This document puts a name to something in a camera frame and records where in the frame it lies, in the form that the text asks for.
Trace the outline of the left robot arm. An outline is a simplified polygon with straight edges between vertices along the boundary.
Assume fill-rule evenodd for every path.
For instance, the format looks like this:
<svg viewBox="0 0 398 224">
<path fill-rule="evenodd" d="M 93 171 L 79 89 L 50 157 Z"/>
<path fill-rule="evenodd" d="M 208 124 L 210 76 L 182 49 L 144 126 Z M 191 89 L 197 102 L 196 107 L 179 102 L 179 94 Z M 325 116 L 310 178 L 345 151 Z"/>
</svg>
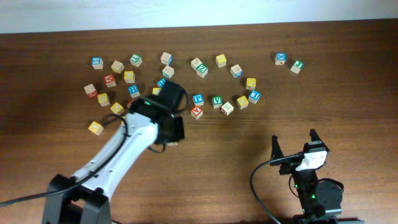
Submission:
<svg viewBox="0 0 398 224">
<path fill-rule="evenodd" d="M 113 223 L 111 198 L 137 158 L 153 144 L 184 139 L 179 106 L 188 99 L 182 86 L 167 81 L 158 95 L 134 100 L 94 158 L 71 177 L 58 174 L 50 181 L 42 223 Z"/>
</svg>

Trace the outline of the yellow S block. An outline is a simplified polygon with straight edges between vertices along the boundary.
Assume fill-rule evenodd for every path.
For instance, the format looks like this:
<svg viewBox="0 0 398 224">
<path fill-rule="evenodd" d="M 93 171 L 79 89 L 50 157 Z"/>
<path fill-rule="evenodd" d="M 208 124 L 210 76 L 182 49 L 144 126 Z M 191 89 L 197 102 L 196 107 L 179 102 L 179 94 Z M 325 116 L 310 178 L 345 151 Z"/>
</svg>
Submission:
<svg viewBox="0 0 398 224">
<path fill-rule="evenodd" d="M 109 96 L 107 93 L 102 93 L 97 95 L 98 103 L 101 106 L 107 106 L 110 104 Z"/>
</svg>

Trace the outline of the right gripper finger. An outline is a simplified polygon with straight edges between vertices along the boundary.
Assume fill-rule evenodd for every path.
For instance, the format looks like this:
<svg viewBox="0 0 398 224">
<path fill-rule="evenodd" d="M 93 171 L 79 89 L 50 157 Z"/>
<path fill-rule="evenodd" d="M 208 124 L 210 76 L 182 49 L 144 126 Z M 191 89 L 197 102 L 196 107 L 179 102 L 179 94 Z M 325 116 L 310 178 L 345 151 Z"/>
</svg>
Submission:
<svg viewBox="0 0 398 224">
<path fill-rule="evenodd" d="M 309 145 L 323 144 L 323 141 L 320 139 L 315 129 L 310 130 L 310 138 L 311 141 L 308 143 Z"/>
<path fill-rule="evenodd" d="M 276 135 L 272 136 L 271 160 L 281 159 L 284 156 L 277 139 Z"/>
</svg>

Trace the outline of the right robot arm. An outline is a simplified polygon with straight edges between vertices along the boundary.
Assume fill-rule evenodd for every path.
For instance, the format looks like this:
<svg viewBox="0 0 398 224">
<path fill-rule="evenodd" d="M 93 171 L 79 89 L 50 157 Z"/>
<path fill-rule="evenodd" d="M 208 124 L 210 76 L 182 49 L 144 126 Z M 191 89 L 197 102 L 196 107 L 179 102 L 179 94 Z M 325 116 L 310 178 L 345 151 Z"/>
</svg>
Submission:
<svg viewBox="0 0 398 224">
<path fill-rule="evenodd" d="M 333 179 L 317 177 L 317 170 L 326 164 L 329 148 L 314 129 L 310 130 L 311 141 L 303 150 L 284 156 L 277 136 L 272 137 L 272 166 L 279 166 L 280 175 L 291 175 L 303 213 L 294 216 L 295 223 L 337 223 L 336 216 L 342 212 L 341 201 L 344 185 Z"/>
</svg>

